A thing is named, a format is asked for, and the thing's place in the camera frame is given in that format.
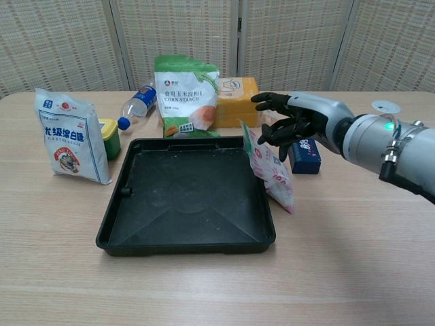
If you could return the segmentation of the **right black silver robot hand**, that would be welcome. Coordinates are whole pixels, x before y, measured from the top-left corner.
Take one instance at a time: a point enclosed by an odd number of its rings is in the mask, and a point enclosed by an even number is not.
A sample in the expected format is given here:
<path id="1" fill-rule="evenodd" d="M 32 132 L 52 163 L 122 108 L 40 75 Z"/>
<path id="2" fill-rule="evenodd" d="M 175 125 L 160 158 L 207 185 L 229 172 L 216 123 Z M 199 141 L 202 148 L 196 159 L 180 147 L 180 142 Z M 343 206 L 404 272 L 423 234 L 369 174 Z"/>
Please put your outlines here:
<path id="1" fill-rule="evenodd" d="M 309 94 L 291 92 L 289 95 L 262 92 L 251 97 L 257 111 L 276 111 L 286 116 L 272 125 L 262 125 L 258 144 L 268 143 L 279 148 L 283 162 L 293 143 L 303 139 L 315 139 L 336 154 L 343 152 L 343 137 L 339 130 L 354 115 L 341 101 Z"/>

